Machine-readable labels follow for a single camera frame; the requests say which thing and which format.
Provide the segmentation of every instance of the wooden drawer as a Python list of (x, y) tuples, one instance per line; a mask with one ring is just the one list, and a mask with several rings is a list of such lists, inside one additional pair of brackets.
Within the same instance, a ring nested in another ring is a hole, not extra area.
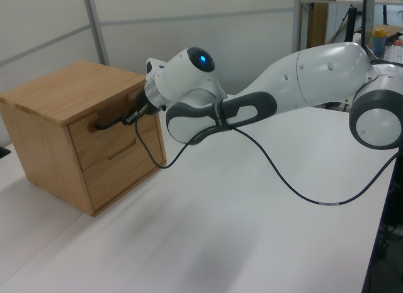
[[(26, 177), (95, 216), (158, 168), (134, 125), (108, 124), (135, 106), (143, 74), (81, 61), (0, 94), (0, 113)], [(139, 131), (166, 162), (158, 116)]]
[[(112, 159), (135, 143), (134, 125), (128, 126), (119, 122), (105, 130), (96, 130), (95, 123), (106, 124), (114, 120), (134, 106), (127, 102), (110, 112), (93, 112), (69, 124), (70, 134), (76, 148), (77, 157), (82, 170), (102, 159)], [(145, 115), (139, 120), (139, 132), (143, 133), (156, 126), (154, 116)]]
[[(157, 162), (163, 162), (162, 149), (158, 142), (157, 127), (148, 128), (142, 138), (150, 149)], [(147, 151), (138, 139), (130, 147), (112, 158), (103, 158), (83, 171), (84, 179), (94, 209), (98, 210), (123, 191), (132, 187), (134, 183), (154, 170)]]

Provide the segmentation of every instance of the robot end effector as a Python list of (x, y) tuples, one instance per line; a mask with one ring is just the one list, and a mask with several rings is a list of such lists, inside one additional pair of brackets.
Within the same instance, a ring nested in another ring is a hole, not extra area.
[(168, 63), (148, 59), (140, 114), (166, 110), (169, 133), (192, 144), (231, 127), (274, 114), (355, 95), (349, 126), (355, 139), (372, 149), (403, 146), (403, 67), (371, 65), (354, 43), (323, 45), (275, 62), (250, 86), (227, 97), (210, 55), (192, 47)]

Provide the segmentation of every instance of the drawer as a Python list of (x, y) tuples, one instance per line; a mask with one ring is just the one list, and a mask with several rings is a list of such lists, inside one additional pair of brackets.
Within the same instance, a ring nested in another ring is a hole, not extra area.
[[(163, 164), (164, 157), (157, 126), (143, 132), (142, 138), (156, 161)], [(112, 158), (103, 158), (84, 170), (82, 173), (95, 211), (156, 168), (144, 146), (136, 139), (134, 144), (120, 154)]]
[[(134, 144), (136, 140), (134, 125), (127, 126), (119, 122), (105, 130), (95, 129), (96, 123), (107, 124), (128, 112), (135, 104), (134, 101), (122, 102), (124, 101), (115, 103), (115, 107), (118, 108), (104, 108), (69, 124), (70, 135), (82, 170), (102, 159), (111, 159)], [(145, 115), (139, 120), (140, 133), (153, 126), (156, 126), (155, 116)]]

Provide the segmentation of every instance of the black cable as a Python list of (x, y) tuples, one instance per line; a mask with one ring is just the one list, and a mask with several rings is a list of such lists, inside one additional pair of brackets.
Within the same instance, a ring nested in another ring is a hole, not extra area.
[[(139, 133), (139, 130), (137, 128), (137, 121), (138, 119), (136, 119), (136, 121), (134, 122), (134, 128), (136, 131), (137, 136), (140, 139), (140, 142), (143, 144), (145, 150), (147, 151), (147, 153), (149, 154), (152, 162), (160, 169), (168, 169), (170, 168), (175, 162), (176, 160), (180, 157), (180, 155), (182, 155), (183, 151), (202, 133), (215, 128), (215, 126), (213, 127), (208, 127), (206, 129), (203, 129), (202, 131), (200, 131), (199, 133), (195, 134), (190, 140), (189, 142), (187, 142), (183, 148), (180, 150), (180, 152), (176, 155), (176, 157), (173, 159), (173, 161), (166, 166), (162, 166), (160, 164), (158, 164), (158, 162), (154, 159), (154, 157), (152, 156), (150, 149), (147, 147), (147, 145), (145, 144), (143, 138), (141, 138), (141, 135)], [(378, 179), (378, 177), (382, 174), (382, 172), (386, 169), (386, 167), (400, 154), (400, 152), (395, 153), (383, 166), (382, 168), (380, 168), (380, 170), (378, 171), (378, 173), (372, 178), (372, 180), (367, 184), (367, 186), (364, 187), (364, 189), (362, 189), (362, 191), (360, 191), (359, 193), (357, 193), (354, 197), (351, 197), (345, 201), (342, 202), (336, 202), (336, 203), (325, 203), (325, 202), (318, 202), (316, 200), (311, 200), (310, 198), (304, 197), (302, 194), (298, 193), (296, 191), (296, 189), (294, 189), (285, 179), (284, 177), (281, 175), (281, 173), (278, 171), (277, 167), (275, 166), (275, 164), (273, 163), (273, 161), (271, 160), (271, 158), (269, 157), (268, 153), (264, 150), (264, 148), (254, 139), (252, 138), (250, 135), (248, 135), (247, 133), (239, 130), (238, 128), (235, 127), (231, 127), (228, 126), (228, 128), (230, 130), (234, 130), (242, 135), (244, 135), (245, 137), (247, 137), (249, 140), (251, 140), (264, 154), (264, 156), (266, 156), (266, 159), (269, 161), (270, 165), (273, 167), (274, 171), (277, 173), (278, 177), (283, 181), (283, 183), (296, 195), (298, 195), (300, 198), (306, 200), (307, 202), (316, 204), (316, 205), (323, 205), (323, 206), (338, 206), (338, 205), (344, 205), (347, 203), (352, 202), (353, 200), (356, 200), (357, 198), (359, 198), (360, 196), (362, 196), (371, 186), (372, 184)]]
[(208, 131), (208, 130), (210, 130), (210, 129), (212, 129), (212, 128), (215, 128), (215, 126), (211, 126), (211, 127), (206, 128), (206, 129), (203, 129), (202, 131), (199, 131), (197, 134), (195, 134), (195, 135), (189, 140), (189, 142), (187, 142), (187, 143), (182, 147), (182, 149), (180, 150), (180, 152), (176, 155), (176, 157), (173, 159), (173, 161), (172, 161), (169, 165), (162, 166), (162, 165), (158, 164), (158, 162), (154, 159), (154, 157), (153, 157), (152, 154), (151, 154), (150, 149), (147, 147), (147, 145), (145, 145), (145, 142), (144, 142), (143, 138), (141, 138), (140, 132), (139, 132), (139, 130), (138, 130), (138, 128), (137, 128), (137, 121), (138, 121), (138, 120), (139, 120), (139, 118), (137, 118), (136, 121), (134, 122), (134, 130), (136, 131), (137, 137), (139, 137), (139, 140), (140, 140), (141, 144), (143, 144), (145, 150), (146, 150), (147, 153), (149, 154), (149, 156), (150, 156), (150, 158), (151, 158), (151, 161), (152, 161), (158, 168), (160, 168), (160, 169), (168, 169), (169, 167), (171, 167), (171, 166), (176, 162), (176, 160), (180, 157), (180, 155), (182, 154), (182, 152), (183, 152), (199, 135), (201, 135), (202, 133), (204, 133), (204, 132), (206, 132), (206, 131)]
[(333, 40), (332, 40), (331, 44), (333, 44), (333, 42), (335, 41), (336, 37), (339, 35), (339, 32), (340, 32), (341, 26), (343, 25), (344, 21), (346, 20), (347, 15), (348, 15), (348, 10), (347, 10), (347, 13), (345, 14), (345, 16), (344, 16), (343, 20), (341, 20), (341, 24), (340, 24), (340, 26), (339, 26), (339, 29), (337, 30), (336, 34), (334, 35), (334, 38), (333, 38)]
[(247, 137), (249, 140), (251, 140), (252, 142), (254, 142), (254, 144), (263, 152), (264, 156), (266, 156), (266, 159), (269, 161), (270, 165), (273, 167), (273, 169), (275, 170), (275, 172), (277, 173), (278, 177), (283, 181), (283, 183), (296, 195), (298, 195), (300, 198), (316, 204), (316, 205), (323, 205), (323, 206), (338, 206), (338, 205), (344, 205), (347, 203), (352, 202), (353, 200), (359, 198), (360, 196), (362, 196), (371, 186), (372, 184), (377, 180), (377, 178), (382, 174), (382, 172), (386, 169), (386, 167), (400, 154), (400, 152), (395, 153), (383, 166), (382, 168), (380, 168), (380, 170), (378, 171), (378, 173), (372, 178), (372, 180), (367, 184), (367, 186), (364, 187), (364, 189), (362, 189), (359, 193), (357, 193), (354, 197), (351, 197), (347, 200), (344, 200), (342, 202), (336, 202), (336, 203), (325, 203), (325, 202), (318, 202), (316, 200), (311, 200), (310, 198), (304, 197), (302, 194), (298, 193), (296, 191), (296, 189), (294, 189), (285, 179), (284, 177), (281, 175), (281, 173), (278, 171), (277, 167), (275, 166), (275, 164), (273, 163), (273, 161), (270, 159), (269, 155), (267, 154), (267, 152), (263, 149), (263, 147), (255, 140), (253, 139), (250, 135), (248, 135), (247, 133), (239, 130), (238, 128), (231, 128), (236, 132), (239, 132), (240, 134), (244, 135), (245, 137)]

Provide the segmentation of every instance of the cabinet top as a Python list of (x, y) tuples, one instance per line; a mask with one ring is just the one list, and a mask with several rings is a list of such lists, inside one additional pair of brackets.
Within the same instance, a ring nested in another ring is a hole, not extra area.
[(0, 102), (67, 125), (142, 87), (145, 76), (80, 61), (0, 94)]

